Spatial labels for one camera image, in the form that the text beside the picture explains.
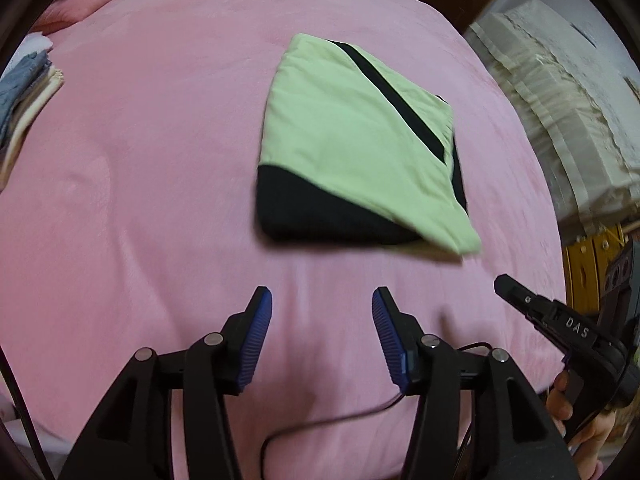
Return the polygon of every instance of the black wire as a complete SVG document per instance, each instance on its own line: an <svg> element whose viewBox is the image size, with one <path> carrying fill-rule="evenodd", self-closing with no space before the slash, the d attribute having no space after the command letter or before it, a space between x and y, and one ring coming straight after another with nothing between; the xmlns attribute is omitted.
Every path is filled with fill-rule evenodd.
<svg viewBox="0 0 640 480"><path fill-rule="evenodd" d="M458 348L458 351L465 352L467 350L472 350L474 348L487 348L489 349L489 351L494 349L494 347L492 347L489 343L479 342L479 343L473 343L471 345L460 347ZM299 433L300 431L308 431L308 430L312 430L313 428L320 428L321 426L328 426L331 424L346 422L348 420L357 420L359 418L365 418L367 416L377 415L379 413L385 412L386 410L389 410L390 408L394 407L402 399L404 399L404 395L400 394L397 397L386 402L385 404L381 404L376 408L372 408L364 412L352 413L351 415L343 415L343 416L338 416L336 418L328 418L325 420L316 420L315 422L304 422L302 424L297 424L295 426L289 426L288 428L283 428L282 430L274 431L273 433L268 435L267 438L264 439L264 441L262 442L262 446L260 446L260 480L265 480L264 478L265 460L264 459L267 453L267 447L273 440L276 440L277 438L281 438L286 435ZM460 451L458 452L458 458L456 460L456 468L458 468L460 459L462 459L462 453L466 445L468 444L470 437L471 437L471 428L469 427L462 441L462 446L460 447Z"/></svg>
<svg viewBox="0 0 640 480"><path fill-rule="evenodd" d="M489 350L489 352L494 349L494 347L492 347L489 343L485 343L483 341L483 342L480 342L480 343L473 343L471 345L461 346L460 348L458 348L458 351L459 352L466 352L467 350L472 350L474 348L487 348Z"/></svg>
<svg viewBox="0 0 640 480"><path fill-rule="evenodd" d="M24 426L24 433L26 433L27 435L27 439L29 441L29 444L31 445L31 450L33 451L36 462L40 467L42 476L45 480L56 480L56 477L53 475L53 472L49 467L49 462L47 462L47 457L44 455L44 451L42 450L42 446L40 445L36 429L33 427L33 422L31 420L31 416L29 415L29 410L27 409L27 405L24 402L24 398L22 397L22 393L20 392L18 383L15 380L14 372L9 366L9 361L7 361L6 356L2 351L2 347L0 347L0 375L2 375L2 377L4 378L6 387L9 390L12 399L14 400L15 409L18 412L18 416L20 416L20 420L22 421L22 425Z"/></svg>
<svg viewBox="0 0 640 480"><path fill-rule="evenodd" d="M371 408L369 410L365 410L364 412L359 413L351 413L351 415L343 415L337 416L335 418L326 418L324 420L316 420L315 422L303 422L302 424L297 424L295 426L289 426L288 428L283 428L282 430L274 431L267 438L264 439L262 446L260 447L260 480L264 479L264 459L267 453L267 446L277 438L299 433L300 431L308 431L313 428L320 428L322 426L328 426L331 424L339 424L340 422L346 422L348 420L357 420L359 418L366 418L368 416L377 415L382 412L386 412L386 410L394 407L398 402L404 399L404 394L399 394L391 400L388 400L384 404L380 404L375 408Z"/></svg>
<svg viewBox="0 0 640 480"><path fill-rule="evenodd" d="M465 449L467 444L469 443L469 439L471 439L471 425L469 425L468 429L466 430L465 437L462 439L462 444L460 444L460 449L458 450L458 456L456 458L456 466L453 471L458 470L458 466L460 466L460 461L462 460L462 456L465 453Z"/></svg>

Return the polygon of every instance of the finger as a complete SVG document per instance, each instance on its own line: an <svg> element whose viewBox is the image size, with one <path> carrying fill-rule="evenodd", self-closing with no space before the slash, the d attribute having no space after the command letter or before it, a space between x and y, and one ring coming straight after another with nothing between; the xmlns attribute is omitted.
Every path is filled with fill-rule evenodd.
<svg viewBox="0 0 640 480"><path fill-rule="evenodd" d="M586 427L582 428L575 436L570 440L569 447L580 446L583 442L591 440L596 435L595 420L591 421Z"/></svg>
<svg viewBox="0 0 640 480"><path fill-rule="evenodd" d="M598 442L604 444L615 423L615 412L600 413L586 428L572 438L569 446L577 446L591 439L597 439Z"/></svg>
<svg viewBox="0 0 640 480"><path fill-rule="evenodd" d="M598 454L607 441L615 422L615 413L601 413L589 425L591 427L590 431L585 434L591 433L593 436L585 441L574 453L574 463L578 468L581 479L586 480L593 476L598 463Z"/></svg>
<svg viewBox="0 0 640 480"><path fill-rule="evenodd" d="M574 408L560 390L552 390L546 398L547 411L559 420L569 420L574 414Z"/></svg>
<svg viewBox="0 0 640 480"><path fill-rule="evenodd" d="M558 431L560 432L560 435L562 436L562 438L564 438L564 436L566 435L566 427L564 426L564 423L562 422L562 420L558 420L554 416L551 417L551 420L556 425L556 428L558 428Z"/></svg>
<svg viewBox="0 0 640 480"><path fill-rule="evenodd" d="M569 372L560 372L554 380L554 389L564 392L569 384Z"/></svg>
<svg viewBox="0 0 640 480"><path fill-rule="evenodd" d="M598 465L598 452L600 447L589 441L582 444L574 453L574 464L578 469L581 480L588 480L593 476Z"/></svg>

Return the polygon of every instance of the black stripe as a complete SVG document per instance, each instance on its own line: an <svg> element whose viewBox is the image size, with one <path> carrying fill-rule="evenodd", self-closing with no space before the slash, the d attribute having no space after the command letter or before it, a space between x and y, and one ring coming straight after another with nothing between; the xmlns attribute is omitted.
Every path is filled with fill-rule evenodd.
<svg viewBox="0 0 640 480"><path fill-rule="evenodd" d="M438 160L444 163L444 147L440 139L435 136L430 127L407 104L402 96L386 81L382 74L350 44L332 41L349 56L360 71L371 81L389 103L396 109L404 122L412 129L416 137L429 149Z"/></svg>
<svg viewBox="0 0 640 480"><path fill-rule="evenodd" d="M460 170L460 161L458 160L455 134L453 136L453 174L451 175L451 183L456 200L462 206L462 209L466 211L465 188L462 185L462 171Z"/></svg>

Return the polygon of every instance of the gray cloth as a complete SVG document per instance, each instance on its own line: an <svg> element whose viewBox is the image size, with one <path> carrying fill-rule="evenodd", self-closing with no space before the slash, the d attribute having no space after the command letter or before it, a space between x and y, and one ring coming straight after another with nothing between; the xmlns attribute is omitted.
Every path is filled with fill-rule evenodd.
<svg viewBox="0 0 640 480"><path fill-rule="evenodd" d="M0 149L9 141L7 131L12 112L32 85L47 75L49 66L46 52L27 54L0 81Z"/></svg>
<svg viewBox="0 0 640 480"><path fill-rule="evenodd" d="M22 455L27 459L31 468L38 473L38 476L43 478L42 473L40 472L40 467L38 466L38 462L36 461L36 457L33 454L33 451L30 447L20 446L18 445L18 449L22 453ZM51 472L55 478L60 476L62 472L62 468L65 465L67 455L60 455L56 453L45 453L45 457L47 462L49 463L49 467L51 468Z"/></svg>

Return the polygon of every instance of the pink blanket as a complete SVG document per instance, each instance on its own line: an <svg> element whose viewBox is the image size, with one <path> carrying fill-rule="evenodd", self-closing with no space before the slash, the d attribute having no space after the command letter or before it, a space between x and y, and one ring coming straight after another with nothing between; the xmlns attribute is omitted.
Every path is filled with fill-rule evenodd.
<svg viewBox="0 0 640 480"><path fill-rule="evenodd" d="M297 32L357 44L453 106L481 255L455 265L262 241L262 115ZM535 387L552 381L558 353L492 287L508 272L564 297L543 174L513 108L434 9L415 0L113 0L52 38L65 86L0 196L0 340L48 430L75 439L137 348L186 348L244 309L257 285L273 292L273 319L254 382L228 401L248 480L271 431L394 395L371 319L379 285L425 330L453 345L489 341ZM415 406L407 399L276 441L267 479L390 476Z"/></svg>

